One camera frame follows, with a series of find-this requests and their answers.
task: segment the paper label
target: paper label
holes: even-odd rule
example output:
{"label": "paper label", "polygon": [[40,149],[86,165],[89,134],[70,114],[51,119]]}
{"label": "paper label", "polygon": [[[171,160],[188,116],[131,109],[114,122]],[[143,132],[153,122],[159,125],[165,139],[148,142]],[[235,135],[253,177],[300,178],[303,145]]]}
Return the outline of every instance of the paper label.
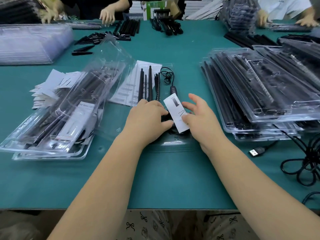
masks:
{"label": "paper label", "polygon": [[186,115],[187,112],[182,106],[181,102],[179,101],[177,95],[173,93],[169,97],[167,97],[165,100],[163,100],[164,104],[166,105],[175,126],[177,127],[177,130],[179,133],[182,133],[189,128],[189,126],[182,121],[181,116]]}
{"label": "paper label", "polygon": [[84,125],[88,121],[93,110],[94,104],[80,102],[63,126],[62,130],[56,136],[56,139],[64,141],[73,141],[76,139],[82,132]]}

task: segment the green work table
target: green work table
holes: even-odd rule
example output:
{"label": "green work table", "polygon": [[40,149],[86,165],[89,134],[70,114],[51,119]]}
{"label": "green work table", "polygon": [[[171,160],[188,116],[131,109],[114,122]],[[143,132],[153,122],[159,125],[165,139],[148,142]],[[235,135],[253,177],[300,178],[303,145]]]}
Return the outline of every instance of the green work table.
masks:
{"label": "green work table", "polygon": [[[216,48],[237,48],[223,38],[226,29],[219,21],[183,21],[182,35],[167,37],[141,22],[140,33],[131,42],[120,44],[135,60],[174,65],[179,99],[189,101],[194,93],[207,101],[217,114],[213,96],[203,78],[199,63]],[[75,39],[94,31],[74,31]],[[276,40],[284,33],[258,31]],[[90,56],[71,56],[70,47],[53,65],[1,66],[0,141],[3,141],[32,113],[29,90],[46,80],[54,68],[60,72],[81,71]],[[265,143],[234,142],[244,153]],[[82,161],[13,161],[11,153],[0,153],[0,209],[67,208],[90,177],[111,142],[96,136]],[[292,141],[281,141],[262,157],[252,161],[278,185],[301,201],[309,192],[320,191],[320,183],[305,187],[295,176],[280,170],[284,159],[304,154]],[[310,208],[319,208],[320,199],[310,200]],[[136,170],[129,208],[131,209],[236,209],[209,159],[200,147],[193,151],[152,153],[144,151]]]}

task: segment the instruction card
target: instruction card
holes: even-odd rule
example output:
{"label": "instruction card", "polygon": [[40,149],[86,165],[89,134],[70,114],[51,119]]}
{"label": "instruction card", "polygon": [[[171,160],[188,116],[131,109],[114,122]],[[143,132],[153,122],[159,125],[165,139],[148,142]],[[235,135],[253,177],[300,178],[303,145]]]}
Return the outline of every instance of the instruction card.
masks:
{"label": "instruction card", "polygon": [[167,97],[165,100],[163,100],[164,104],[167,106],[167,109],[174,121],[174,124],[177,127],[177,130],[179,133],[182,133],[189,128],[189,126],[182,121],[181,116],[186,115],[187,112],[182,106],[181,102],[179,101],[177,95],[173,93],[169,97]]}

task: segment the person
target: person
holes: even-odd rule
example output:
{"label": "person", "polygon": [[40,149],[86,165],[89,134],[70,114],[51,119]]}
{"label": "person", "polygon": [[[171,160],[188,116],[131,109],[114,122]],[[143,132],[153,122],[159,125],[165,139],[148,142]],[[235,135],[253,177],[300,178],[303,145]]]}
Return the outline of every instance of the person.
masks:
{"label": "person", "polygon": [[[214,112],[200,97],[182,102],[183,115],[241,215],[210,218],[204,240],[320,238],[320,218],[268,176],[222,131]],[[171,240],[165,211],[128,211],[134,174],[142,150],[170,129],[173,121],[158,101],[141,100],[130,110],[123,131],[66,210],[48,240]]]}
{"label": "person", "polygon": [[52,10],[42,18],[42,23],[57,20],[59,14],[64,13],[64,5],[74,7],[78,5],[81,20],[101,19],[102,24],[110,25],[115,20],[122,20],[122,12],[129,12],[132,0],[53,0]]}
{"label": "person", "polygon": [[310,0],[258,0],[261,10],[258,12],[257,24],[265,27],[268,21],[298,17],[296,24],[316,27],[315,10]]}

